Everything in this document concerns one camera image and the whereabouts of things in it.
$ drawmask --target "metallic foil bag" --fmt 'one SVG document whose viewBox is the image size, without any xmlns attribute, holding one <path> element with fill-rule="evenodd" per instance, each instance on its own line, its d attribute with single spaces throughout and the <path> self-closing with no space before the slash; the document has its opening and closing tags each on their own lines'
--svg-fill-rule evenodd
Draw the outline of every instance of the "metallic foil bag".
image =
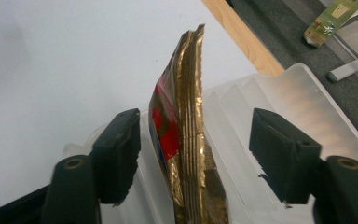
<svg viewBox="0 0 358 224">
<path fill-rule="evenodd" d="M 149 105 L 150 133 L 176 223 L 228 223 L 227 196 L 203 133 L 203 31 L 200 25 L 182 35 Z"/>
</svg>

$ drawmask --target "white plastic tray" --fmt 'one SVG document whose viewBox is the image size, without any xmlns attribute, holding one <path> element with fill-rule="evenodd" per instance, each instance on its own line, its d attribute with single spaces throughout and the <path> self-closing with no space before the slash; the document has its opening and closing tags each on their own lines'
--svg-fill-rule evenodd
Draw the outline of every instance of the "white plastic tray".
<svg viewBox="0 0 358 224">
<path fill-rule="evenodd" d="M 358 132 L 309 68 L 295 64 L 279 77 L 252 75 L 203 93 L 206 137 L 213 148 L 229 203 L 230 223 L 313 223 L 307 205 L 285 208 L 263 178 L 248 150 L 253 108 L 275 111 L 322 144 L 322 158 L 358 160 Z M 172 200 L 141 115 L 139 169 L 126 201 L 103 206 L 103 220 L 115 223 L 174 223 Z"/>
</svg>

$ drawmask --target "white surface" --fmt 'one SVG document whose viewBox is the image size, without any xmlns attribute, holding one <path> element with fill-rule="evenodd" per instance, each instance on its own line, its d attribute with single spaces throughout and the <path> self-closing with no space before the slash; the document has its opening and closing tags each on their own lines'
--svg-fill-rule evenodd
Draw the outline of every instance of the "white surface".
<svg viewBox="0 0 358 224">
<path fill-rule="evenodd" d="M 66 143 L 145 110 L 199 23 L 204 88 L 255 73 L 198 0 L 0 1 L 0 205 L 46 186 Z"/>
</svg>

